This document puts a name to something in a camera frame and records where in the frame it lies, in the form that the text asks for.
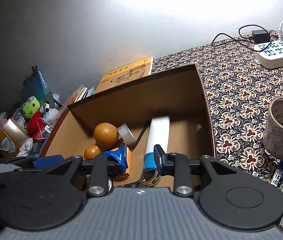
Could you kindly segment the green frog plush toy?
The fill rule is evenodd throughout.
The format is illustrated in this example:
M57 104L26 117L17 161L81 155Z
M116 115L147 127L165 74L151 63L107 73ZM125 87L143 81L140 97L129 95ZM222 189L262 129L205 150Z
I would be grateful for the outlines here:
M36 97L30 96L23 104L23 114L28 120L26 125L26 131L29 134L35 134L41 128L42 114L40 112L41 105Z

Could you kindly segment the white power strip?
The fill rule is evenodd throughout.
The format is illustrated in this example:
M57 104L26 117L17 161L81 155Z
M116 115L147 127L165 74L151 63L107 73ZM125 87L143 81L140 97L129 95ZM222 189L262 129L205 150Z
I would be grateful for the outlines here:
M254 46L254 56L257 61L267 69L283 67L283 42L273 41L269 43L256 44Z

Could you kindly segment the teal pouch with clips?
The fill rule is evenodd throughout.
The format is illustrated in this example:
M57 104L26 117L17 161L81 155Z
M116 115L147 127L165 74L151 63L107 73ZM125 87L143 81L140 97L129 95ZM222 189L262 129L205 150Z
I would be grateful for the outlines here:
M31 75L25 75L21 91L21 99L22 102L25 102L29 97L34 96L42 105L43 103L46 103L46 84L38 67L32 66L31 69Z

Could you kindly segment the brown cardboard box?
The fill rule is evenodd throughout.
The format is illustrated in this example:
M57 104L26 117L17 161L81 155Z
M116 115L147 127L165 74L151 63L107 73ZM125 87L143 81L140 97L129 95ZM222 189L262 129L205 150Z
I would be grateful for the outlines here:
M143 126L154 117L169 116L167 152L199 159L216 156L212 118L197 65L178 67L98 92L70 105L58 119L41 156L83 155L95 143L98 124L127 125L140 142L131 155L130 175L114 179L124 185L140 178L148 133Z

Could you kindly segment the crumpled white paper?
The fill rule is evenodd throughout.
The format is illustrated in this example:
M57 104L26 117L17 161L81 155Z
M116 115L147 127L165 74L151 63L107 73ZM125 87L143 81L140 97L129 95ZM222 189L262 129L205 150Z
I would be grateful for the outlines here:
M22 144L22 146L19 148L17 157L26 157L31 152L32 147L33 147L33 139L32 138L26 139L24 144Z

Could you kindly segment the black power adapter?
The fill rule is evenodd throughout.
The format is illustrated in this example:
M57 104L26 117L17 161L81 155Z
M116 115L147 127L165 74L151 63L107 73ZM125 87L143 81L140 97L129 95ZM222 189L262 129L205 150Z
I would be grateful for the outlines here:
M270 33L265 30L253 30L252 38L255 44L270 42Z

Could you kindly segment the metal nail clipper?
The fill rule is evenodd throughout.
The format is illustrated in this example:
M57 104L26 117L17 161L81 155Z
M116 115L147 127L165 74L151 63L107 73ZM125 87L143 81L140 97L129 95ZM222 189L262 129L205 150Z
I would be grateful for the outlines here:
M154 187L161 179L161 175L158 173L157 169L151 168L146 169L142 172L141 177L132 183L121 185L119 187L129 187L129 188L140 188L140 187Z

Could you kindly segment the floral patterned tablecloth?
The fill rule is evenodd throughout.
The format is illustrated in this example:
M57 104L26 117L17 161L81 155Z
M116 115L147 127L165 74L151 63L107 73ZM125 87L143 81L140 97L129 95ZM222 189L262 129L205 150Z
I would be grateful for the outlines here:
M283 95L283 68L261 66L252 41L244 33L183 50L155 59L152 72L196 64L208 98L217 157L269 182L278 160L265 152L263 132L271 101Z

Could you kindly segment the yellow book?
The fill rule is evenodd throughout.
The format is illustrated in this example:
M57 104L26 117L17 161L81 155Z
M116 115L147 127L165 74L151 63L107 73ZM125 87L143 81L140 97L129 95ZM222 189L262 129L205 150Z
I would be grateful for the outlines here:
M154 58L150 56L106 73L101 78L95 93L150 75L153 61Z

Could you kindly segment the white tube blue cap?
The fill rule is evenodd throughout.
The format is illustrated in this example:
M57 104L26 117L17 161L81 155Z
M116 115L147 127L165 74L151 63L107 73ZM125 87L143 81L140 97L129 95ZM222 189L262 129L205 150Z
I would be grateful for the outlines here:
M159 144L164 152L167 152L169 142L170 118L169 116L160 116L152 118L148 139L146 143L144 167L143 170L156 168L154 159L154 146Z

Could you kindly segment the white panda plush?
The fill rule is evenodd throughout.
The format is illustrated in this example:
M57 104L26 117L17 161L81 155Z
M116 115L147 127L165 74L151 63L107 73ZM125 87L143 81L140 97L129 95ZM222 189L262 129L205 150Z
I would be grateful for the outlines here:
M40 107L39 111L42 114L42 118L46 122L52 121L58 114L58 110L56 108L50 108L50 105L48 103L43 104Z

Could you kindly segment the stack of books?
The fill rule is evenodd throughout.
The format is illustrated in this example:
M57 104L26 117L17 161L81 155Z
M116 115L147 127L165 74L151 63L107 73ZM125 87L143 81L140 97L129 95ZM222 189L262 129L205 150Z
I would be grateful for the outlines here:
M94 92L95 89L93 86L87 87L85 85L81 85L73 91L73 93L65 100L65 102L63 102L62 106L68 106L82 99L85 99L93 95Z

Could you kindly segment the brown gourd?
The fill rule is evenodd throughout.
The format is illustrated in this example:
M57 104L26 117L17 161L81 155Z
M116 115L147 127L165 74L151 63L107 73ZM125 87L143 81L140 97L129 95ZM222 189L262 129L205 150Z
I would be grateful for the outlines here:
M86 160L94 159L103 151L109 150L116 145L119 140L119 133L114 125L103 122L96 126L93 137L95 144L84 150L84 159Z

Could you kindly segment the blue whiteboard marker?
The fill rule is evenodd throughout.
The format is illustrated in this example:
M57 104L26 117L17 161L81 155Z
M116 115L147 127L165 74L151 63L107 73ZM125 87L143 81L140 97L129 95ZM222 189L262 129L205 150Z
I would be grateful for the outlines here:
M282 175L283 175L283 160L281 160L277 165L277 168L271 180L271 185L277 187Z

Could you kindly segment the small clear tape roll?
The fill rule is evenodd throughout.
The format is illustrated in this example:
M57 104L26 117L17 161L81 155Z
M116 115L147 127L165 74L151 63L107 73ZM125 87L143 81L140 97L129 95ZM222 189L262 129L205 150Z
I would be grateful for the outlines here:
M128 146L131 146L135 143L136 139L127 124L119 126L117 130L123 142L126 143Z

